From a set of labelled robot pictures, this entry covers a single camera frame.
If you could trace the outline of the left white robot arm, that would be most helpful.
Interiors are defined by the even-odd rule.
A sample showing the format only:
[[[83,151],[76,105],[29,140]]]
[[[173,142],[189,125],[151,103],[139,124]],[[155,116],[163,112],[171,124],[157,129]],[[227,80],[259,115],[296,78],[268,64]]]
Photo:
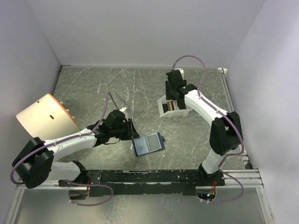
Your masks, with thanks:
[[[89,125],[87,128],[62,138],[41,140],[34,137],[29,140],[12,163],[11,181],[14,173],[28,189],[33,189],[48,180],[54,172],[54,163],[74,152],[107,144],[111,138],[132,140],[139,138],[132,119],[124,112],[113,110],[105,119]]]

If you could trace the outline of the blue leather card holder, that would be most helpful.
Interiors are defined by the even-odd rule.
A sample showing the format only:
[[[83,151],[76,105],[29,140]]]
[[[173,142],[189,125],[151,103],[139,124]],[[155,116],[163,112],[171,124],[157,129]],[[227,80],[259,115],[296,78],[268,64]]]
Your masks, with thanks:
[[[165,138],[159,132],[132,139],[136,157],[164,150],[164,143]]]

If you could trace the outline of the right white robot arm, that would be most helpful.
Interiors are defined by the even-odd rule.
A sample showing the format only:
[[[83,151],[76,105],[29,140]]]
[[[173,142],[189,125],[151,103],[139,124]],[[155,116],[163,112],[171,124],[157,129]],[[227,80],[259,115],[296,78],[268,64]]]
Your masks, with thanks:
[[[244,151],[241,121],[238,113],[227,112],[212,103],[193,84],[183,79],[183,70],[176,69],[166,73],[165,97],[169,107],[178,110],[191,108],[211,127],[209,144],[211,150],[199,166],[198,180],[202,185],[214,181],[214,175],[227,157],[240,155]]]

